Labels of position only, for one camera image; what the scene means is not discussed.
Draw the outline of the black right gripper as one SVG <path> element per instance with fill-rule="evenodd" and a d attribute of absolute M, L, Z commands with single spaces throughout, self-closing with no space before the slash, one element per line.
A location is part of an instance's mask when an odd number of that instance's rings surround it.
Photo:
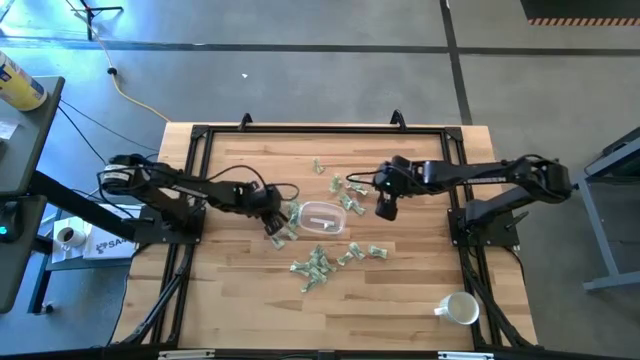
<path fill-rule="evenodd" d="M 373 183 L 377 191 L 390 196 L 387 201 L 384 197 L 379 197 L 375 210 L 377 216 L 387 218 L 389 221 L 394 221 L 398 213 L 396 197 L 416 194 L 411 161 L 399 155 L 379 166 L 378 172 L 373 177 Z"/>

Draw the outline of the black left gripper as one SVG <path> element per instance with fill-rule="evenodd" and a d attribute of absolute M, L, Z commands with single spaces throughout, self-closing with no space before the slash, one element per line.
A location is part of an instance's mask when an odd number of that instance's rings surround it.
<path fill-rule="evenodd" d="M 236 187 L 237 213 L 266 219 L 264 228 L 268 236 L 288 225 L 289 218 L 281 212 L 282 201 L 280 191 L 272 184 L 258 187 L 258 183 L 253 181 Z"/>

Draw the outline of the clear plastic container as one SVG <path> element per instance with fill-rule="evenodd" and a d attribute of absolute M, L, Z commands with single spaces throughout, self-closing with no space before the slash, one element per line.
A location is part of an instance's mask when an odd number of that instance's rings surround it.
<path fill-rule="evenodd" d="M 341 234 L 346 226 L 346 211 L 337 205 L 311 201 L 301 205 L 298 213 L 299 226 L 307 231 L 323 234 Z"/>

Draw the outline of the white ceramic mug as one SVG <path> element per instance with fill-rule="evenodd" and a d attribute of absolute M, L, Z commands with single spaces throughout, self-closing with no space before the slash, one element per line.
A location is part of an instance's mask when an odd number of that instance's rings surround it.
<path fill-rule="evenodd" d="M 479 318 L 480 306 L 470 293 L 456 292 L 443 298 L 434 309 L 434 314 L 456 324 L 471 325 Z"/>

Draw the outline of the printed white booklet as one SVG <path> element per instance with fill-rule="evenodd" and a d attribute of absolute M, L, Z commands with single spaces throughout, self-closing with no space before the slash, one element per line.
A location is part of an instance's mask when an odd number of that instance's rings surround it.
<path fill-rule="evenodd" d="M 83 258 L 85 260 L 129 259 L 139 245 L 111 234 L 89 222 L 84 222 L 86 233 Z"/>

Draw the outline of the white cup with coffee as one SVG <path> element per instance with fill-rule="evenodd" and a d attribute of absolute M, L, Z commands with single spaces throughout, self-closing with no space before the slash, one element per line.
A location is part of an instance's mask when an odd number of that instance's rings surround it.
<path fill-rule="evenodd" d="M 64 227 L 56 235 L 56 242 L 63 248 L 75 248 L 83 245 L 87 235 L 82 229 Z"/>

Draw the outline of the grey metal table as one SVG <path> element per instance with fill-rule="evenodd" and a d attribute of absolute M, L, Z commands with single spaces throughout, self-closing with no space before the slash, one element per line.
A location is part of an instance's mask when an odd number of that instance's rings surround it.
<path fill-rule="evenodd" d="M 583 283 L 586 291 L 640 285 L 640 269 L 619 269 L 612 243 L 640 245 L 640 126 L 606 146 L 572 176 L 607 274 Z"/>

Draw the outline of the dark grey side desk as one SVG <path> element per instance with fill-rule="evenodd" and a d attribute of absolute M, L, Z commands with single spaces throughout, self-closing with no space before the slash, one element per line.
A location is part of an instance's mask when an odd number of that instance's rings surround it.
<path fill-rule="evenodd" d="M 31 195 L 29 185 L 50 131 L 65 84 L 62 76 L 42 76 L 37 81 L 47 92 L 38 108 L 22 112 L 0 100 L 0 120 L 17 124 L 10 139 L 0 145 L 0 207 L 6 201 L 19 204 L 23 231 L 12 242 L 0 240 L 0 314 L 13 308 L 38 230 L 46 197 Z"/>

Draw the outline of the black device with LED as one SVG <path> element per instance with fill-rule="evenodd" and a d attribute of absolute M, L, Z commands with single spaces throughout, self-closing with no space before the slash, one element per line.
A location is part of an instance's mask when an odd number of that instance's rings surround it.
<path fill-rule="evenodd" d="M 0 242 L 17 241 L 24 232 L 22 206 L 18 201 L 0 203 Z"/>

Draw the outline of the black tripod stand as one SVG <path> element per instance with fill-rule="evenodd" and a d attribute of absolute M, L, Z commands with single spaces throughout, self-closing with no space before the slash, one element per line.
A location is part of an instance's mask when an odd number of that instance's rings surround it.
<path fill-rule="evenodd" d="M 81 8 L 79 12 L 82 12 L 81 18 L 86 21 L 87 24 L 87 39 L 89 41 L 93 41 L 97 39 L 97 35 L 93 29 L 93 20 L 102 12 L 114 11 L 114 12 L 123 12 L 124 8 L 122 6 L 91 6 L 86 0 L 78 0 L 81 4 Z"/>

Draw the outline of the black mat with hazard stripe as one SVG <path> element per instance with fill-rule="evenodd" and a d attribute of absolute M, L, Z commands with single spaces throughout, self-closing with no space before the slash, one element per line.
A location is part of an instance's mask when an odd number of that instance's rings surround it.
<path fill-rule="evenodd" d="M 640 26 L 640 0 L 519 0 L 532 26 Z"/>

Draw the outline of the yellow cylindrical canister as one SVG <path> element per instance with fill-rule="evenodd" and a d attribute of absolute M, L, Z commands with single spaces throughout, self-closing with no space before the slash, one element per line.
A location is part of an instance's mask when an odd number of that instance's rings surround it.
<path fill-rule="evenodd" d="M 31 111 L 47 99 L 47 91 L 0 51 L 0 99 L 19 111 Z"/>

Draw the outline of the black aluminium table frame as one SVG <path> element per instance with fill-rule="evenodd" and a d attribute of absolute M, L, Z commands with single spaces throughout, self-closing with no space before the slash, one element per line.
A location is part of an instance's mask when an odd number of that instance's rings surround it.
<path fill-rule="evenodd" d="M 335 174 L 372 171 L 395 155 L 413 160 L 491 162 L 495 155 L 484 126 L 171 123 L 160 158 L 196 174 L 296 185 L 302 201 L 335 204 Z M 313 170 L 318 158 L 325 171 Z M 338 235 L 300 231 L 276 250 L 259 221 L 211 210 L 196 246 L 184 293 L 168 305 L 155 332 L 182 348 L 291 350 L 470 350 L 505 344 L 496 321 L 482 316 L 471 326 L 434 314 L 447 295 L 467 288 L 461 252 L 450 239 L 447 214 L 472 198 L 487 199 L 500 187 L 399 201 L 395 221 L 378 218 L 376 198 L 366 195 L 363 216 L 349 213 Z M 337 259 L 355 242 L 366 257 L 345 266 Z M 369 255 L 372 244 L 386 259 Z M 321 245 L 337 268 L 324 272 L 311 251 Z M 294 261 L 327 276 L 307 293 L 311 277 L 293 273 Z"/>

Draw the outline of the silver metal bracket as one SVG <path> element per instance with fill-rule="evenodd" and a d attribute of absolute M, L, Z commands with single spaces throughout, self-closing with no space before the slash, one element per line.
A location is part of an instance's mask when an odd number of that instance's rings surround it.
<path fill-rule="evenodd" d="M 438 360 L 495 360 L 493 353 L 439 351 Z"/>
<path fill-rule="evenodd" d="M 188 349 L 161 351 L 157 360 L 206 360 L 216 355 L 214 349 Z"/>

